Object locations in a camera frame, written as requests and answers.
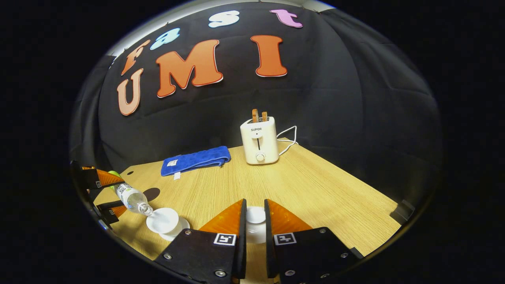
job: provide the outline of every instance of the white toaster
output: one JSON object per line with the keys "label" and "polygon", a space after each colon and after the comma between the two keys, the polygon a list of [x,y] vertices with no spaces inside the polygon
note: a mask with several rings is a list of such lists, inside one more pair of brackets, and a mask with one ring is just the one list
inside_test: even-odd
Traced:
{"label": "white toaster", "polygon": [[279,160],[275,119],[272,116],[267,117],[267,121],[245,121],[240,126],[240,133],[248,164],[270,164]]}

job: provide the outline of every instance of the bottle label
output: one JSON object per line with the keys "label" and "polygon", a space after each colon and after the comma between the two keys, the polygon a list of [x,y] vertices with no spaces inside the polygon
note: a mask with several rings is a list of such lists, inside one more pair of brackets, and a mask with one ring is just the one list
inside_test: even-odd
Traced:
{"label": "bottle label", "polygon": [[122,183],[118,186],[118,188],[116,189],[116,194],[118,195],[118,197],[121,199],[121,201],[123,202],[123,204],[128,207],[128,197],[130,195],[132,195],[133,193],[139,193],[140,191],[134,189],[133,187],[131,187],[129,184],[127,183]]}

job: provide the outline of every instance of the pink letter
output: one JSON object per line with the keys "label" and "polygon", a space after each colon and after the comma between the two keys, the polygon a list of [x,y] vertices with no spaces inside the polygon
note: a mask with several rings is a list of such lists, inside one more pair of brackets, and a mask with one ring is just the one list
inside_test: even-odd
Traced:
{"label": "pink letter", "polygon": [[281,21],[281,23],[283,23],[286,26],[290,26],[293,28],[303,27],[302,24],[296,23],[295,21],[293,21],[293,19],[291,19],[291,17],[298,18],[298,16],[296,16],[295,14],[290,14],[286,10],[270,10],[270,13],[277,14],[277,18],[279,18],[279,21]]}

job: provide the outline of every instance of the letter m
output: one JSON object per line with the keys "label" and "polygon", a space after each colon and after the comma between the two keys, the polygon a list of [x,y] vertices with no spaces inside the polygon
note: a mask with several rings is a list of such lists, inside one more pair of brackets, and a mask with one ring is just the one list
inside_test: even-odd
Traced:
{"label": "letter m", "polygon": [[193,86],[213,84],[223,79],[223,74],[216,67],[214,49],[219,44],[216,39],[197,43],[186,60],[182,59],[177,52],[166,53],[156,63],[160,66],[160,90],[158,97],[163,98],[175,92],[170,76],[181,89],[186,89],[191,73],[194,71]]}

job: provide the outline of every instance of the toaster knob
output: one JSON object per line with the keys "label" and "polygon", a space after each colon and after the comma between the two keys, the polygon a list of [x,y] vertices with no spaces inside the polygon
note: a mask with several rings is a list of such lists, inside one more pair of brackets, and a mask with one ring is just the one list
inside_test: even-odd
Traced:
{"label": "toaster knob", "polygon": [[257,154],[256,154],[256,160],[258,160],[258,161],[260,161],[260,162],[261,162],[261,161],[264,161],[264,160],[265,160],[265,154],[263,154],[263,153],[261,153],[261,152],[260,152],[260,153],[257,153]]}

